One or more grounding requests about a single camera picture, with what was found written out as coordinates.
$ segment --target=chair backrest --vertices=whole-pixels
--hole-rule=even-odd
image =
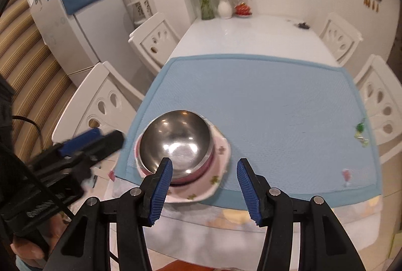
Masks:
[[[402,86],[385,61],[371,55],[355,78],[377,145],[402,133]]]
[[[98,63],[66,106],[52,140],[59,143],[90,128],[127,134],[143,98],[109,62]]]
[[[363,40],[361,33],[335,12],[328,15],[320,38],[341,66],[350,59]]]
[[[179,42],[163,13],[156,13],[130,34],[129,43],[156,76]]]

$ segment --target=human hand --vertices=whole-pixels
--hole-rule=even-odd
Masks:
[[[48,220],[48,233],[46,233],[46,236],[50,238],[49,254],[52,252],[54,246],[56,246],[66,228],[67,225],[63,222],[60,214],[56,214]],[[27,239],[14,236],[11,249],[27,265],[41,268],[38,260],[43,259],[45,254],[36,244]]]

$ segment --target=blue gripper pad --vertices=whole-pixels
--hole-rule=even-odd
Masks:
[[[81,150],[83,147],[87,146],[89,143],[102,137],[99,128],[90,129],[77,137],[65,141],[63,147],[59,149],[59,154],[61,157],[73,156],[75,152]]]
[[[260,199],[254,189],[253,183],[247,173],[247,170],[242,162],[237,162],[237,180],[240,184],[244,200],[246,201],[250,218],[255,221],[258,226],[261,226],[263,217],[260,212]]]
[[[158,176],[158,171],[162,166],[160,165],[156,171],[155,176]],[[173,176],[173,164],[170,159],[168,159],[164,170],[161,172],[159,182],[151,197],[151,204],[149,209],[148,221],[151,225],[159,219],[162,212],[163,204],[165,203],[166,195],[168,194],[169,185],[172,181]]]

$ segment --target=blue placemat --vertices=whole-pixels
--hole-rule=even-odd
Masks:
[[[236,163],[248,158],[256,174],[289,196],[321,195],[332,207],[381,194],[377,147],[354,138],[365,116],[343,68],[254,55],[171,59],[150,87],[130,127],[116,175],[140,184],[132,146],[148,123],[171,110],[209,119],[227,137],[232,156],[224,181],[205,204],[247,209]],[[350,170],[346,183],[342,171]]]

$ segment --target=metal bowl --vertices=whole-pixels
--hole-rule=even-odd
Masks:
[[[208,169],[214,141],[208,123],[200,115],[170,111],[152,121],[139,143],[139,161],[146,173],[155,173],[162,158],[173,163],[172,184],[196,180]]]

